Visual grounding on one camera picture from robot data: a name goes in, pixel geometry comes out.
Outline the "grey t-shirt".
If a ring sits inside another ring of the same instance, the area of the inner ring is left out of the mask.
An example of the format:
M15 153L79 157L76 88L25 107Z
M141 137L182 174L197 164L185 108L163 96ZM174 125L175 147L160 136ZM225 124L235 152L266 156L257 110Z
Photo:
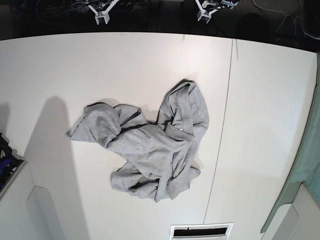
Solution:
M175 199L200 175L193 161L208 127L209 113L198 85L182 80L164 96L154 123L137 106L97 102L84 108L68 136L125 159L111 174L114 190L159 202Z

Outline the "white slotted vent panel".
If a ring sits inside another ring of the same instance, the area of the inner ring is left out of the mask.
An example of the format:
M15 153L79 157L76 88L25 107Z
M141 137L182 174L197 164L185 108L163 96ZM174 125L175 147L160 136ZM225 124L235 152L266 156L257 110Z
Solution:
M233 222L214 224L172 225L170 240L226 240L234 226Z

